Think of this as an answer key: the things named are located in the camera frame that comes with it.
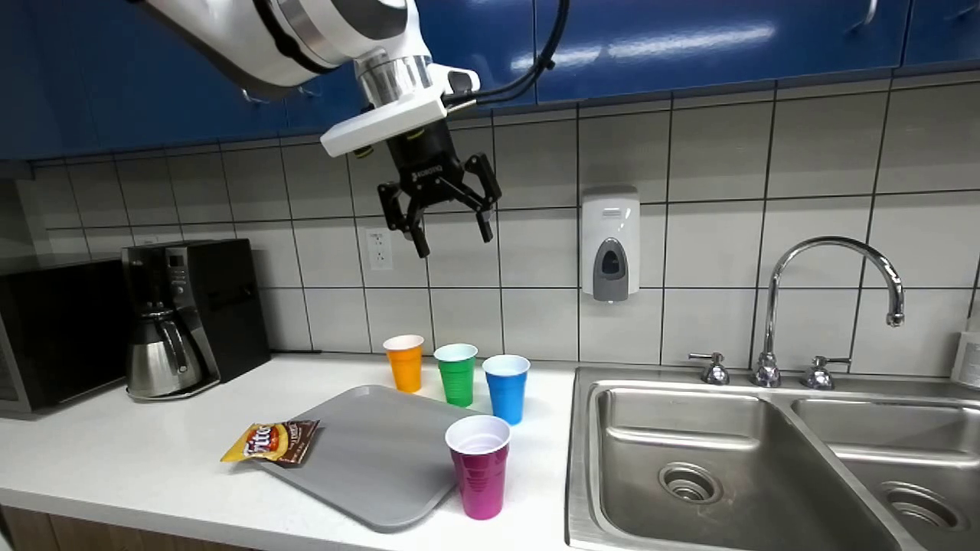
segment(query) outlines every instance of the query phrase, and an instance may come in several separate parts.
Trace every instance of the green cup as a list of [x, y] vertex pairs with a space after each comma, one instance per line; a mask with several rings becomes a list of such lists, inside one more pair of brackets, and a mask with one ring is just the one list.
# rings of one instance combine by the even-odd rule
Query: green cup
[[446, 344], [434, 349], [440, 392], [446, 405], [470, 406], [471, 405], [471, 369], [478, 363], [478, 346], [471, 344]]

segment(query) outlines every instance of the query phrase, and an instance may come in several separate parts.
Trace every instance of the sink basin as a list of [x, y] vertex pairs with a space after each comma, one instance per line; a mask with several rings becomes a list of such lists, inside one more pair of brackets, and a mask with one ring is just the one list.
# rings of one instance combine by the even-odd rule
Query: sink basin
[[980, 406], [804, 399], [795, 410], [925, 547], [980, 547]]
[[769, 392], [577, 373], [569, 546], [903, 547], [852, 479]]

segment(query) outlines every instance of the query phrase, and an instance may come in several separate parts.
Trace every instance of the coffee maker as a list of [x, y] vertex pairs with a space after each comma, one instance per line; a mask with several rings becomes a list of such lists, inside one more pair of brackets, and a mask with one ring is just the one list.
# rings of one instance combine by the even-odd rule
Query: coffee maker
[[270, 357], [247, 238], [125, 249], [124, 265], [135, 401], [190, 399]]

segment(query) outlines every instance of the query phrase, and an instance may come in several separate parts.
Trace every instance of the snack bag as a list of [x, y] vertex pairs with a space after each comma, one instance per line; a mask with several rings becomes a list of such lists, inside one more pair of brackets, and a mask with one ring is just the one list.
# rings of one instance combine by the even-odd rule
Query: snack bag
[[241, 437], [222, 455], [222, 463], [276, 463], [276, 465], [304, 465], [317, 437], [317, 418], [292, 423], [250, 423]]

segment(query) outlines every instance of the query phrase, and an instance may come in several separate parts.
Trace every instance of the pink cup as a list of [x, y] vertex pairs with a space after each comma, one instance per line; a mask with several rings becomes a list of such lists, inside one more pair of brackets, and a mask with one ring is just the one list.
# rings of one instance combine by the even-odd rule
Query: pink cup
[[495, 417], [467, 417], [446, 428], [446, 446], [457, 465], [457, 489], [467, 518], [487, 520], [503, 508], [509, 423]]

